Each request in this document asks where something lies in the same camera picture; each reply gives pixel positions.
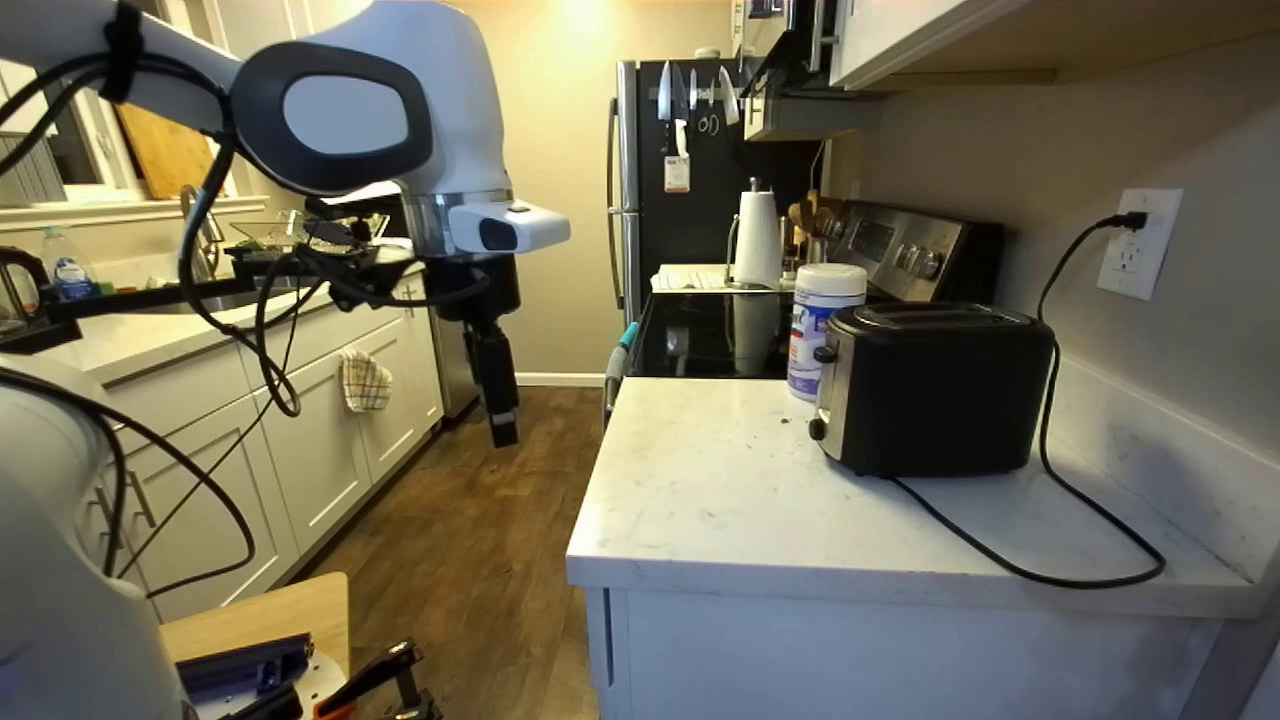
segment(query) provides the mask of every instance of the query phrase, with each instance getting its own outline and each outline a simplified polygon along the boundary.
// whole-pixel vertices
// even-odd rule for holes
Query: black cable
[[[101,425],[101,429],[109,429],[109,419],[131,429],[134,438],[143,438],[149,444],[156,444],[163,455],[171,455],[199,488],[208,488],[208,492],[217,496],[217,504],[224,504],[224,514],[232,515],[232,525],[235,525],[235,532],[240,532],[240,539],[245,539],[245,558],[232,559],[232,564],[221,564],[221,569],[213,569],[213,572],[199,572],[199,577],[190,577],[190,579],[184,579],[184,583],[213,579],[213,577],[227,577],[227,572],[251,564],[254,539],[251,539],[251,530],[249,530],[240,504],[235,504],[190,455],[184,455],[184,454],[181,454],[177,444],[169,444],[161,434],[153,434],[149,425],[116,411],[113,403],[101,403],[101,401],[90,401],[90,395],[66,392],[66,389],[61,389],[61,386],[48,386],[48,381],[28,376],[28,373],[15,373],[15,370],[0,370],[0,386],[18,389],[18,392],[30,392],[30,395],[42,395],[42,401],[54,401],[54,403],[66,403],[66,408],[74,408],[79,417],[87,417],[87,419]]]
[[[39,111],[39,122],[30,126],[30,134],[0,161],[0,171],[15,168],[15,165],[42,140],[42,134],[54,126],[54,116],[74,101],[74,92],[79,92],[82,84],[90,84],[94,78],[104,78],[109,66],[113,66],[113,58],[109,58],[109,54],[94,54],[94,58],[79,58],[79,60],[54,66],[54,68],[39,73],[30,84],[24,84],[24,87],[0,108],[0,122],[9,122],[15,108],[24,108],[35,92],[42,92],[42,87],[52,87],[52,84],[61,84],[61,92],[48,97],[48,108]],[[196,213],[189,215],[189,229],[184,229],[181,287],[184,287],[189,303],[196,307],[196,317],[204,317],[213,327],[221,327],[224,337],[240,340],[245,349],[251,349],[251,353],[259,356],[259,370],[262,370],[262,386],[266,386],[266,389],[285,386],[285,389],[292,392],[285,370],[272,366],[272,361],[262,361],[266,353],[254,349],[240,327],[221,325],[221,319],[199,303],[196,279],[190,279],[196,233],[204,229],[208,209],[213,209],[213,199],[217,199],[217,194],[221,194],[221,183],[224,183],[224,178],[227,178],[227,168],[232,168],[232,157],[235,157],[235,146],[232,146],[232,138],[227,138],[227,128],[235,128],[235,126],[232,126],[232,105],[227,105],[227,97],[224,97],[204,73],[196,73],[196,68],[189,68],[189,66],[181,66],[181,60],[149,58],[149,54],[143,54],[143,58],[134,58],[134,66],[140,66],[143,73],[161,73],[161,78],[189,81],[189,84],[204,87],[204,92],[221,105],[224,138],[217,138],[217,140],[221,140],[221,151],[217,151],[217,161],[213,161],[213,168],[208,168],[208,178],[204,178],[204,190],[199,190],[199,195],[196,195]],[[245,564],[254,558],[251,532],[249,532],[245,514],[235,510],[235,499],[232,499],[208,472],[199,472],[181,449],[171,449],[163,438],[149,434],[143,425],[134,425],[134,419],[126,419],[126,417],[121,417],[121,411],[113,411],[113,408],[104,408],[104,403],[82,401],[82,395],[74,395],[74,392],[54,392],[52,386],[30,386],[30,381],[18,386],[18,389],[79,408],[79,411],[82,411],[87,419],[94,419],[94,425],[104,429],[104,438],[109,438],[113,463],[116,463],[116,492],[113,492],[113,510],[109,510],[109,558],[104,558],[104,577],[116,577],[116,554],[121,554],[121,532],[125,532],[125,488],[126,488],[126,468],[125,468],[126,459],[125,459],[125,449],[121,449],[121,441],[116,441],[116,434],[109,429],[104,417],[113,417],[113,419],[121,419],[125,429],[149,438],[161,454],[169,454],[177,463],[184,463],[184,468],[196,478],[190,488],[208,488],[208,492],[227,510],[227,515],[235,521],[235,530],[240,530],[240,537],[245,537],[245,550],[249,550],[245,559],[232,559],[232,564],[224,564],[224,569],[196,572],[196,577],[189,577],[189,579],[153,587],[149,598],[163,598],[163,593],[171,593],[171,587],[184,587],[184,583],[196,583],[196,579],[213,579],[213,577],[235,572],[235,569],[245,569]]]
[[[824,161],[824,146],[817,146],[806,171],[803,171],[810,194],[818,190],[818,161]]]
[[[297,319],[300,319],[300,317],[292,317],[292,325],[287,325],[285,361],[280,361],[285,370],[287,370],[287,356],[292,356]],[[251,434],[262,425],[266,411],[272,411],[272,403],[262,403],[262,408],[235,434],[235,441],[232,441],[204,472],[208,472],[208,478],[221,472],[224,459],[232,459],[232,454],[245,444],[245,438],[251,438]],[[196,492],[199,492],[199,485],[190,485],[190,488],[156,521],[153,537],[131,554],[131,559],[126,559],[121,572],[126,572],[126,569],[161,539],[161,532],[181,515],[181,510],[189,510],[189,499],[190,499]],[[204,579],[204,577],[184,577],[184,579],[171,579],[171,583],[163,583],[163,587],[153,587],[149,602],[156,602],[156,598],[163,598],[163,593],[177,593],[177,587],[189,587],[189,583],[196,583],[196,579]]]
[[[1042,325],[1042,303],[1047,303],[1047,291],[1050,283],[1062,277],[1066,262],[1085,250],[1085,239],[1099,229],[1145,229],[1147,215],[1145,213],[1119,213],[1119,215],[1104,215],[1094,226],[1088,226],[1070,244],[1066,253],[1050,266],[1042,287],[1041,287],[1041,302],[1036,302],[1036,319]],[[1041,401],[1041,429],[1036,429],[1036,454],[1041,454],[1041,468],[1042,478],[1062,488],[1066,496],[1077,496],[1085,510],[1091,510],[1094,515],[1104,515],[1119,537],[1128,537],[1153,564],[1145,572],[1128,572],[1128,577],[1094,577],[1094,579],[1081,579],[1081,577],[1042,577],[1042,572],[1030,572],[1007,558],[998,558],[991,546],[976,539],[972,532],[962,532],[951,515],[945,515],[923,492],[917,492],[910,485],[905,485],[898,478],[887,478],[898,492],[908,492],[932,521],[939,521],[948,532],[955,532],[966,550],[976,550],[979,558],[988,558],[991,564],[998,564],[1002,572],[1011,577],[1023,577],[1023,579],[1036,579],[1036,583],[1050,583],[1050,587],[1077,587],[1077,593],[1099,593],[1099,587],[1128,587],[1128,583],[1145,583],[1153,577],[1164,572],[1164,554],[1145,539],[1132,525],[1124,525],[1115,514],[1108,514],[1099,499],[1091,499],[1088,492],[1081,492],[1077,485],[1066,485],[1055,468],[1050,468],[1050,455],[1047,455],[1047,425],[1050,425],[1050,401],[1055,401],[1055,376],[1061,376],[1061,343],[1050,337],[1050,349],[1047,349],[1047,373],[1042,373],[1042,401]]]

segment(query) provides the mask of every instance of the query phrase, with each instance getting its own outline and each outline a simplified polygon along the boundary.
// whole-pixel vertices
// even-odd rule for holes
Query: upper cabinet
[[[841,0],[831,84],[1066,81],[1280,30],[1276,0]]]
[[[208,15],[208,35],[227,47],[232,58],[251,58],[280,40],[317,35],[338,20],[365,14],[367,0],[199,0]]]

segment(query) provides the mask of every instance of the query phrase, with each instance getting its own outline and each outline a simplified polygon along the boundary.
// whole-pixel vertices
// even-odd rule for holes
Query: wall outlet plate
[[[1180,199],[1180,190],[1119,194],[1119,213],[1147,213],[1147,226],[1139,233],[1115,233],[1115,239],[1104,253],[1094,287],[1153,302]]]

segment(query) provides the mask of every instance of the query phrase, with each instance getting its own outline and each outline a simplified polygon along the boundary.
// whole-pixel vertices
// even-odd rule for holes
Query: white cabinet
[[[962,0],[841,0],[831,84],[847,84],[853,73],[870,68],[887,47],[961,9]]]
[[[1243,720],[1266,720],[1280,717],[1280,653],[1271,653],[1265,675],[1254,682]]]
[[[1061,608],[589,593],[607,720],[1180,717],[1217,624]]]
[[[140,572],[149,577],[153,593],[213,569],[240,564],[235,572],[156,598],[156,613],[163,620],[262,593],[285,577],[292,559],[287,537],[280,537],[266,521],[274,485],[266,449],[251,434],[251,417],[251,401],[235,401],[169,438],[199,468],[217,463],[213,480],[235,504],[245,530],[251,532],[251,550],[245,546],[232,514],[208,488],[199,488],[190,472],[181,468],[169,454],[149,444],[126,455],[134,472],[134,499],[143,499],[143,510],[131,514],[126,537],[153,537],[171,515],[140,558]]]
[[[441,386],[428,311],[418,307],[317,307],[292,327],[272,327],[272,356],[292,343],[292,389],[305,417],[266,408],[254,361],[235,343],[149,370],[109,389],[109,401],[161,434],[235,499],[254,550],[245,559],[235,521],[208,488],[125,434],[126,492],[121,564],[140,554],[126,579],[156,593],[208,569],[235,572],[156,598],[156,617],[177,620],[251,598],[285,579],[321,539],[352,515],[441,425]],[[365,353],[390,373],[379,411],[344,403],[338,356]],[[90,492],[79,537],[101,564],[113,492]]]
[[[826,81],[853,92],[1070,81],[1280,30],[1276,0],[841,0]]]
[[[266,46],[305,31],[305,4],[285,0],[204,0],[208,40],[232,58],[251,58]]]
[[[274,583],[297,550],[274,532],[280,492],[272,480],[272,455],[251,434],[254,408],[249,403],[240,356],[232,349],[196,353],[113,386],[109,395],[121,411],[161,434],[199,468],[213,468],[213,480],[232,496],[254,539],[245,559],[240,530],[224,504],[208,488],[196,488],[196,478],[169,454],[125,434],[131,480],[121,539],[126,546],[126,558],[140,554],[140,577],[131,579],[156,593],[196,572],[245,559],[235,572],[163,593],[156,613],[171,620]]]
[[[28,81],[35,81],[35,73],[28,66],[10,66],[0,60],[0,101],[9,101],[10,92],[18,92]],[[42,97],[35,97],[30,105],[24,105],[18,111],[10,111],[0,134],[30,134],[35,122],[42,116]]]
[[[338,20],[352,20],[367,0],[199,0],[208,15],[208,40],[232,58],[251,58],[280,40],[317,35]]]
[[[321,311],[300,334],[329,337],[335,349],[287,373],[305,411],[272,411],[262,438],[272,444],[287,530],[300,550],[311,550],[418,449],[443,411],[428,311]],[[390,373],[379,411],[352,411],[344,403],[338,366],[346,353]]]

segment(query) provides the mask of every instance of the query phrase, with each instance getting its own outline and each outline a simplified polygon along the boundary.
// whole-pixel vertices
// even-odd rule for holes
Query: white kitchen counter
[[[329,307],[329,295],[317,291],[305,311]],[[224,325],[251,325],[251,303],[217,311]],[[116,317],[82,317],[79,340],[54,343],[39,356],[61,361],[94,386],[116,386],[125,376],[149,373],[156,366],[171,366],[181,356],[204,353],[213,343],[224,343],[213,325],[204,325],[196,311],[116,311]]]
[[[665,291],[679,291],[679,295],[699,295],[699,291],[706,291],[706,295],[723,295],[723,291],[789,291],[789,287],[796,287],[796,277],[790,273],[785,273],[772,287],[735,287],[735,283],[728,283],[728,269],[732,266],[659,266],[652,277],[648,277],[648,287],[656,291],[656,295],[665,295]]]
[[[780,381],[627,381],[569,546],[573,583],[1217,620],[1260,608],[1254,583],[1132,510],[1119,515],[1166,558],[1164,577],[1115,593],[1016,579],[887,480],[826,463],[806,441],[806,417],[810,403]],[[910,485],[1036,572],[1145,569],[1145,558],[1041,478],[1041,463]]]

